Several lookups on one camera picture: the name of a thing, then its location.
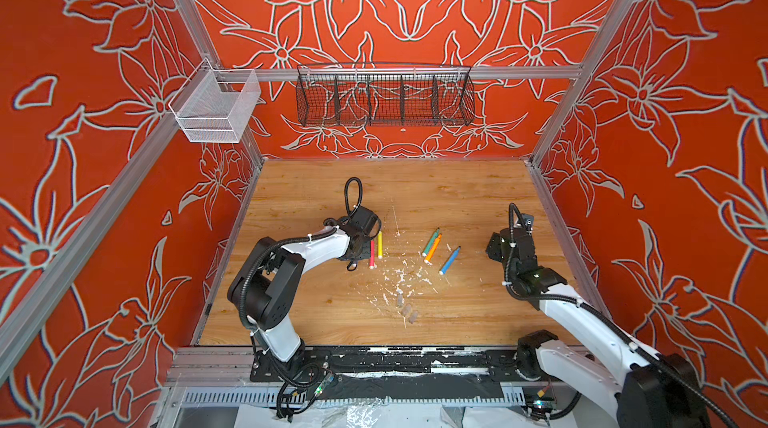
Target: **wood grain surface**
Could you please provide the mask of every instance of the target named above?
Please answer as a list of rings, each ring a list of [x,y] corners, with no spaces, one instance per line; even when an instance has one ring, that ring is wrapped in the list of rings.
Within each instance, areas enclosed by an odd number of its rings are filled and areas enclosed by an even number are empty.
[[[384,258],[348,272],[332,260],[303,275],[290,317],[308,344],[516,344],[547,329],[565,343],[571,335],[530,304],[511,298],[502,286],[502,266],[485,246],[507,224],[515,202],[536,217],[539,263],[570,284],[573,275],[544,215],[523,162],[434,160],[268,161],[216,294],[200,344],[249,344],[226,290],[262,237],[275,240],[318,231],[322,220],[340,218],[344,182],[363,182],[363,206],[383,223]],[[356,190],[350,188],[350,203]],[[442,241],[432,260],[420,253],[435,228]],[[440,267],[451,249],[462,250],[447,275]],[[396,308],[398,288],[418,312],[410,324]]]

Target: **wire basket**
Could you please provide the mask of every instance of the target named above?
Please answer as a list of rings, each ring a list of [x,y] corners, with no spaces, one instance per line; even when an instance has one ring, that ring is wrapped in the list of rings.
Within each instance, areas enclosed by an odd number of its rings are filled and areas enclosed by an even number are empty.
[[[191,142],[239,142],[259,101],[261,86],[255,71],[237,85],[218,81],[221,71],[203,60],[169,103]]]
[[[300,65],[302,126],[461,126],[475,119],[469,66]]]

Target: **green marker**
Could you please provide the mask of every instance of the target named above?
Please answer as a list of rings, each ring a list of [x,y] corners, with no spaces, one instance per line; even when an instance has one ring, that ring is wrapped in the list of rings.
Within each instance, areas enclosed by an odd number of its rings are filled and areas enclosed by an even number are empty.
[[[427,246],[424,247],[424,251],[422,251],[422,256],[427,256],[427,253],[429,253],[429,249],[432,247],[432,243],[435,242],[435,238],[437,238],[437,235],[440,234],[440,228],[435,230],[434,233],[432,233],[432,238],[429,239],[429,243],[427,243]]]

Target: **black wire basket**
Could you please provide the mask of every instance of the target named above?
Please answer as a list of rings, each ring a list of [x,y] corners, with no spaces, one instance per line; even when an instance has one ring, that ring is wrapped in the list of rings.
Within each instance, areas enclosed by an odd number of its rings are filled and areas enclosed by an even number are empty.
[[[300,65],[302,126],[466,126],[475,120],[469,66]]]

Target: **pink marker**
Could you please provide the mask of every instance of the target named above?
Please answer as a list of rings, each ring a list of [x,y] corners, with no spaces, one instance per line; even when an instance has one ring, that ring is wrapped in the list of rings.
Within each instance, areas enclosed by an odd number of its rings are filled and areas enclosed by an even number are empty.
[[[370,269],[376,268],[376,263],[373,261],[373,257],[375,256],[374,253],[376,252],[376,240],[371,238],[371,263],[370,263]]]

